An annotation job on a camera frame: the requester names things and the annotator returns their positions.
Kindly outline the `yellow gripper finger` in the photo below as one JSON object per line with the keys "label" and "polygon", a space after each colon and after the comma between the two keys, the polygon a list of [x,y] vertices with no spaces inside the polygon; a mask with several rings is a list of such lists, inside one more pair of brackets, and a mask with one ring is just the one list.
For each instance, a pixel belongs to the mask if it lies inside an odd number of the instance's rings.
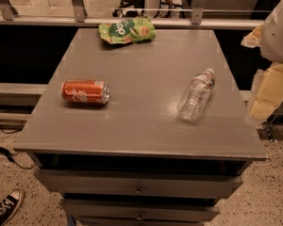
{"label": "yellow gripper finger", "polygon": [[273,62],[266,71],[257,70],[247,103],[245,122],[260,125],[278,109],[283,102],[283,63]]}
{"label": "yellow gripper finger", "polygon": [[256,48],[261,46],[261,32],[263,25],[259,25],[253,29],[248,35],[244,36],[241,45],[248,48]]}

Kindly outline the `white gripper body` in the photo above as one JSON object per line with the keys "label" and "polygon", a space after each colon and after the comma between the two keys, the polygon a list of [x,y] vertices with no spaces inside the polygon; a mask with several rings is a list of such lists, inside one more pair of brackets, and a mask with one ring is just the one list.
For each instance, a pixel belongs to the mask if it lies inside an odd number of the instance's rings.
{"label": "white gripper body", "polygon": [[260,52],[270,61],[283,63],[283,0],[264,21]]}

